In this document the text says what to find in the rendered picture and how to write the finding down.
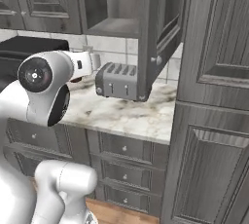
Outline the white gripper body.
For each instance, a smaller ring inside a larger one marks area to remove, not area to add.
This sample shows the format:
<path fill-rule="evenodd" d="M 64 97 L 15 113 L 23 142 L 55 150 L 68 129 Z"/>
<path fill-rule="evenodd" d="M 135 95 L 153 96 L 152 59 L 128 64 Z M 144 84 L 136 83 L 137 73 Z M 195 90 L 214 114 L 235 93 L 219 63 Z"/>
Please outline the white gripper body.
<path fill-rule="evenodd" d="M 100 55 L 95 53 L 90 53 L 92 70 L 96 71 L 101 66 Z"/>

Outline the open grey cabinet door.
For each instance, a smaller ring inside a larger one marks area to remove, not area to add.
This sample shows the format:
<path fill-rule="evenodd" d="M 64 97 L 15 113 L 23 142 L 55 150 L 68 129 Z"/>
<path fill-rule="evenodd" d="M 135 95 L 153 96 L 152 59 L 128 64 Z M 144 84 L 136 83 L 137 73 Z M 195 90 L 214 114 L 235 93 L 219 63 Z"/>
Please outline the open grey cabinet door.
<path fill-rule="evenodd" d="M 137 100 L 146 101 L 152 85 L 181 42 L 188 0 L 149 0 L 148 24 L 138 38 Z M 161 56 L 156 65 L 151 57 Z"/>

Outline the grey four-slot toaster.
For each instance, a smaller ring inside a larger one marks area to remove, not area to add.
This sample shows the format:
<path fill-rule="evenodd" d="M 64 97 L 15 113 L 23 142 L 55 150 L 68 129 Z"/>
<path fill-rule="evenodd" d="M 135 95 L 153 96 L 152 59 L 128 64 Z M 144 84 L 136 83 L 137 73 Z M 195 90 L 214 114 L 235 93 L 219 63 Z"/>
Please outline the grey four-slot toaster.
<path fill-rule="evenodd" d="M 95 75 L 98 95 L 128 100 L 137 99 L 137 67 L 107 62 Z"/>

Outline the black microwave oven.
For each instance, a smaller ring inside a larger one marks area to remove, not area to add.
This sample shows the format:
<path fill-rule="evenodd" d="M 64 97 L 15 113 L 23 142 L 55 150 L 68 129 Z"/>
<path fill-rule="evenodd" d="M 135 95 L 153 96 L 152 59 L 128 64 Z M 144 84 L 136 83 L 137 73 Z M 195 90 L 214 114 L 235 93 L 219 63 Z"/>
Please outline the black microwave oven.
<path fill-rule="evenodd" d="M 29 56 L 69 50 L 66 40 L 16 36 L 0 42 L 0 93 L 18 78 L 18 67 Z"/>

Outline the grey drawer front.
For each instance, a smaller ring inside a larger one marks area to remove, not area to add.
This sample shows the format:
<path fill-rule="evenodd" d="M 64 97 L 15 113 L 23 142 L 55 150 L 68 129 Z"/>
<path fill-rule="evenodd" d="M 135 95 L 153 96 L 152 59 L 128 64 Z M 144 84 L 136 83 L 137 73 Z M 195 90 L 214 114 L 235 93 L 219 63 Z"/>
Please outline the grey drawer front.
<path fill-rule="evenodd" d="M 70 156 L 57 155 L 53 153 L 34 151 L 34 150 L 18 150 L 15 148 L 5 147 L 4 156 L 7 161 L 22 174 L 33 177 L 36 167 L 45 160 L 72 161 Z"/>
<path fill-rule="evenodd" d="M 72 157 L 68 134 L 64 125 L 47 128 L 10 119 L 7 125 L 7 134 L 10 147 Z"/>
<path fill-rule="evenodd" d="M 150 163 L 153 155 L 153 143 L 126 136 L 102 132 L 100 134 L 101 150 L 117 156 Z"/>
<path fill-rule="evenodd" d="M 152 172 L 149 169 L 126 166 L 107 161 L 102 162 L 103 177 L 111 181 L 136 188 L 151 190 Z"/>
<path fill-rule="evenodd" d="M 106 200 L 109 202 L 124 205 L 146 213 L 149 212 L 149 197 L 144 194 L 116 189 L 110 186 L 105 187 L 105 194 Z M 123 199 L 128 199 L 128 203 L 124 204 Z"/>

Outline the tall grey cupboard door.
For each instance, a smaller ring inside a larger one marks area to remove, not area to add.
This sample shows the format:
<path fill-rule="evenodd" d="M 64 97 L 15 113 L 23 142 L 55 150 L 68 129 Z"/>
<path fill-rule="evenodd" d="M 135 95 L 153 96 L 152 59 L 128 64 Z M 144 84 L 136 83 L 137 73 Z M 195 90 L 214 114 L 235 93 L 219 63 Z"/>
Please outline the tall grey cupboard door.
<path fill-rule="evenodd" d="M 249 224 L 249 113 L 177 102 L 161 224 Z"/>
<path fill-rule="evenodd" d="M 249 0 L 190 0 L 177 99 L 249 110 Z"/>

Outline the open grey wall cabinet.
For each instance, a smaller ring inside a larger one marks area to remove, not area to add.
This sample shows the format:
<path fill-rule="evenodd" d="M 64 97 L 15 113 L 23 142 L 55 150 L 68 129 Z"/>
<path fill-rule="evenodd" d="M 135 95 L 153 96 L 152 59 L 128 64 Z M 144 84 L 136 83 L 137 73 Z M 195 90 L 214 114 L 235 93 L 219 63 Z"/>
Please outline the open grey wall cabinet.
<path fill-rule="evenodd" d="M 83 32 L 139 38 L 149 20 L 149 0 L 79 0 Z"/>

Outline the closed grey wall cabinet door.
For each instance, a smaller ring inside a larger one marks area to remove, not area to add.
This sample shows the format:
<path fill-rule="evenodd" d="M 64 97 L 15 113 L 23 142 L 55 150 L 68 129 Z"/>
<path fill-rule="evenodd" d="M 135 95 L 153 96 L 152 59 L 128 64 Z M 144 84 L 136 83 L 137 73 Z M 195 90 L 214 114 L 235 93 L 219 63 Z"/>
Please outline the closed grey wall cabinet door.
<path fill-rule="evenodd" d="M 20 0 L 29 31 L 80 34 L 78 0 Z"/>
<path fill-rule="evenodd" d="M 0 28 L 24 29 L 18 0 L 0 0 Z"/>

